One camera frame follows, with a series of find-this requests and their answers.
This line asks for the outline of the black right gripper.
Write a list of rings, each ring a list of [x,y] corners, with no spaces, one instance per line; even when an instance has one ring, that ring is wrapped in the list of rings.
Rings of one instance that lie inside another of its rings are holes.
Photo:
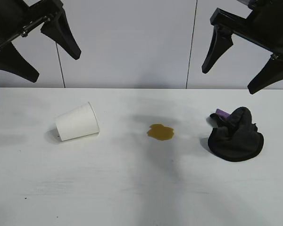
[[[261,71],[248,84],[250,94],[283,80],[283,0],[248,0],[247,18],[217,8],[210,18],[214,26],[207,56],[201,67],[208,73],[216,61],[233,45],[236,34],[272,54]]]

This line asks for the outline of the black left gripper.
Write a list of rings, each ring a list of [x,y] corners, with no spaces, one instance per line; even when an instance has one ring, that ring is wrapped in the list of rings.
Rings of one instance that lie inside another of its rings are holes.
[[[42,25],[41,33],[54,40],[73,59],[80,58],[81,50],[61,1],[40,0],[28,6],[23,0],[0,0],[0,70],[37,82],[38,71],[20,55],[12,41],[28,36],[39,25]]]

